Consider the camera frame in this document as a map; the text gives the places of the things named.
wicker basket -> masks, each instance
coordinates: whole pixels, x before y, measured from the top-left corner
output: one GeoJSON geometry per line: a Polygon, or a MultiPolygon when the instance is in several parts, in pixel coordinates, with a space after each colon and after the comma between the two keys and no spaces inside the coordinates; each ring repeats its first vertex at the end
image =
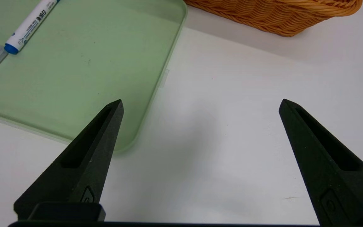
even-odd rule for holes
{"type": "Polygon", "coordinates": [[[359,10],[362,0],[185,0],[191,6],[265,32],[294,36],[331,17],[359,10]]]}

